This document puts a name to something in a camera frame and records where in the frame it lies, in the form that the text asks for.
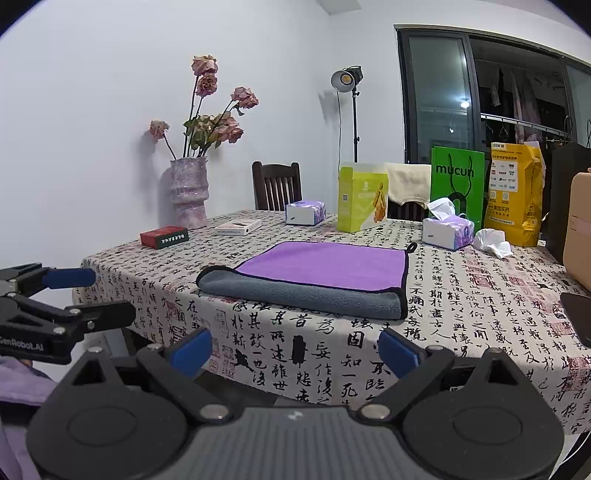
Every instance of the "crumpled tissue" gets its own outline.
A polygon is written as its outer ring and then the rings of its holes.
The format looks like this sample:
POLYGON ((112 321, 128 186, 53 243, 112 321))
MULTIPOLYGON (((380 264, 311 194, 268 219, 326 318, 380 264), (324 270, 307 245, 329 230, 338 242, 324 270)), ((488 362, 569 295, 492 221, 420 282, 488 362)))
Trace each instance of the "crumpled tissue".
POLYGON ((500 259, 513 255, 511 244, 505 241, 505 232, 494 228, 479 230, 472 245, 483 252, 492 252, 500 259))

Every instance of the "light stand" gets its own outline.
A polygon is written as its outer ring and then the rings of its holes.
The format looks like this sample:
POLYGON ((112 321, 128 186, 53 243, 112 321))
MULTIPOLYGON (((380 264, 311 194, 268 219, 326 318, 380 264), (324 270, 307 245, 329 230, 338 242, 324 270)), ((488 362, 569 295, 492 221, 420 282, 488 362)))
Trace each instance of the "light stand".
POLYGON ((338 92, 351 92, 353 95, 353 159, 355 163, 357 163, 357 144, 359 143, 359 137, 357 135, 357 96, 359 92, 357 91, 357 85, 362 79, 363 73, 359 65, 334 72, 330 79, 331 85, 338 92))
POLYGON ((355 159, 355 163, 357 163, 357 144, 359 143, 359 137, 357 136, 357 96, 359 92, 357 91, 357 87, 353 88, 353 158, 355 159))

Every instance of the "wooden chair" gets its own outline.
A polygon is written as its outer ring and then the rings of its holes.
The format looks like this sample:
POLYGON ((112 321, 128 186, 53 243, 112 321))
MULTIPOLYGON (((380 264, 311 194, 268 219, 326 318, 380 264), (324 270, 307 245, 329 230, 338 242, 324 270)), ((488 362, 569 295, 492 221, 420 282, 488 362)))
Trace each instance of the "wooden chair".
POLYGON ((417 202, 407 202, 404 205, 399 205, 388 199, 388 218, 422 222, 428 216, 429 210, 425 210, 417 202))
POLYGON ((257 210, 285 210, 287 203, 301 200, 300 165, 252 164, 257 210))

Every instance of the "table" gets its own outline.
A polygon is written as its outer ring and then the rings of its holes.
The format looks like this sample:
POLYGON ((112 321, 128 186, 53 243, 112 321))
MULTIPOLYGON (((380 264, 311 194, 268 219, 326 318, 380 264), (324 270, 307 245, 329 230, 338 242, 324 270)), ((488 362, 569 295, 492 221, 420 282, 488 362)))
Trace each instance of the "table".
POLYGON ((420 242, 421 225, 390 220, 357 233, 336 230, 329 216, 315 227, 284 225, 283 212, 238 212, 190 232, 180 245, 153 250, 134 241, 85 258, 97 273, 78 303, 129 300, 132 329, 169 345, 206 326, 213 335, 209 371, 259 389, 319 404, 358 408, 396 378, 381 362, 376 341, 386 327, 421 347, 441 344, 459 356, 498 346, 527 374, 566 433, 591 428, 591 356, 559 302, 563 291, 586 294, 543 247, 514 248, 498 260, 472 246, 450 252, 420 242), (245 237, 214 235, 213 226, 260 218, 245 237), (221 298, 195 285, 208 265, 235 267, 288 240, 419 247, 410 255, 408 318, 385 322, 293 307, 221 298))

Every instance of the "glass sliding door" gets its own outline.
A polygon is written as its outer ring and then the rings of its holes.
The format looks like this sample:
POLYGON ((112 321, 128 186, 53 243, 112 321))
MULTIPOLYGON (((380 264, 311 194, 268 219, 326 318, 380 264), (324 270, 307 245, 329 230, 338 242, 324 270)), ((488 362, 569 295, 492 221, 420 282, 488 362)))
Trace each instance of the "glass sliding door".
POLYGON ((400 31, 406 86, 407 162, 431 163, 434 146, 475 150, 480 108, 468 37, 400 31))
POLYGON ((574 114, 577 142, 587 146, 587 121, 591 119, 591 70, 566 64, 569 76, 570 94, 572 96, 571 112, 574 114))

